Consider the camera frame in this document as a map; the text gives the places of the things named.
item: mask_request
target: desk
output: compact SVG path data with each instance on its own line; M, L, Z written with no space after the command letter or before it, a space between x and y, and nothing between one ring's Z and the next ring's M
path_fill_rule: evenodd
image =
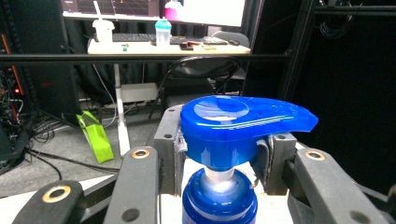
M211 49L204 49L201 46L193 47L193 50L181 50L178 45L171 45L166 48L158 48L150 45L149 42L95 42L90 41L88 46L89 54L134 54L134 55L237 55L237 54L250 54L250 49L243 46L232 45L213 45ZM120 84L120 69L119 65L114 64L114 74L116 80L116 96L117 96L117 109L119 112L119 143L120 155L123 155L130 150L129 136L125 123L122 101L122 86ZM136 89L145 90L145 95L157 94L155 84L134 84ZM131 89L131 85L124 85L124 89Z

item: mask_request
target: computer monitor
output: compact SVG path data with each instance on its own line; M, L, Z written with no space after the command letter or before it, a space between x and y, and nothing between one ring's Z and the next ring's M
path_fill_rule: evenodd
M165 0L163 15L170 22L241 27L246 0Z
M97 19L94 0L61 0L65 18ZM96 0L102 18L112 21L157 21L161 0Z

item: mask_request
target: blue bottle cap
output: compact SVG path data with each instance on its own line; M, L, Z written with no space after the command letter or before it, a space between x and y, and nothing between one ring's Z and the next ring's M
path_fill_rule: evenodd
M182 108L180 129L186 154L213 170L227 170L250 161L263 136L310 132L318 123L307 109L284 101L213 95Z
M155 22L155 28L170 30L172 28L172 24L166 18L163 18Z

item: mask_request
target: blue bottle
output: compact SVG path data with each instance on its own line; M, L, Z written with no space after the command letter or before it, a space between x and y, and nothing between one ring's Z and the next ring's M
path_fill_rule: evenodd
M254 158L263 136L310 132L317 122L303 107L266 98L214 95L185 104L180 129L186 154L205 168L183 191L183 223L255 223L257 197L234 167Z

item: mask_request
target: computer tower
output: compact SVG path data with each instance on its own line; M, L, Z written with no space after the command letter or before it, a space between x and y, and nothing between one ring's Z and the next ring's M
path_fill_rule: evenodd
M8 20L12 21L23 54L68 54L68 37L59 1L3 1ZM72 64L37 64L23 67L27 93L34 107L66 124L77 127L81 113L78 87Z

